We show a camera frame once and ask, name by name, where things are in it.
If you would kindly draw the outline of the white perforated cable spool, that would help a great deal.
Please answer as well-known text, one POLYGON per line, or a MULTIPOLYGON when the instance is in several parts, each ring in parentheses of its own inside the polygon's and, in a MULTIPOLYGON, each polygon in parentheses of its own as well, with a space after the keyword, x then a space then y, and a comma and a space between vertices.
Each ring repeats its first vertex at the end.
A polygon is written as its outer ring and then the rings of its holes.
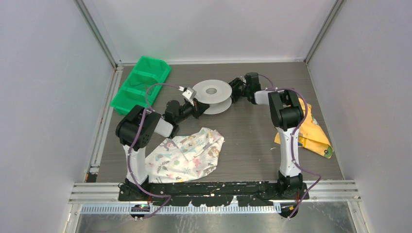
POLYGON ((204 111, 206 115, 216 115, 228 110, 232 104, 231 86, 221 80, 205 80, 193 86, 196 99, 209 108, 204 111))

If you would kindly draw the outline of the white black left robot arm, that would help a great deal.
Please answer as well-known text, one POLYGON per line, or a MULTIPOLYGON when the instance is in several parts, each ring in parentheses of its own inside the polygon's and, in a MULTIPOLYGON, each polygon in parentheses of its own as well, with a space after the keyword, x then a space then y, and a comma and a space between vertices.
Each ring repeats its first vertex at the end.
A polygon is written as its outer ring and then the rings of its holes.
POLYGON ((179 131, 179 123, 190 116, 198 119, 207 109, 209 104, 201 103, 196 98, 185 99, 180 105, 179 101, 171 100, 166 104, 164 114, 159 114, 150 108, 136 105, 120 121, 116 128, 116 136, 120 139, 126 154, 127 175, 125 182, 132 186, 130 194, 138 201, 145 200, 149 195, 147 186, 148 172, 144 167, 146 146, 156 133, 165 137, 161 145, 169 152, 178 148, 173 142, 179 131))

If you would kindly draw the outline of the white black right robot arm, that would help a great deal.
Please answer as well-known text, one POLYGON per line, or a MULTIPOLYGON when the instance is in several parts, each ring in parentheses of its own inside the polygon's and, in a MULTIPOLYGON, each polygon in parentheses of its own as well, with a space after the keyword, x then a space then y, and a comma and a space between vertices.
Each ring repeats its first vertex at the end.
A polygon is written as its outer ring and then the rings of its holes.
POLYGON ((279 90, 274 86, 262 89, 260 77, 256 72, 249 72, 244 77, 236 77, 229 82, 232 89, 231 99, 237 102, 239 98, 246 98, 252 104, 269 106, 281 149, 276 188, 281 198, 292 199, 304 190, 298 158, 299 127, 304 113, 295 92, 279 90))

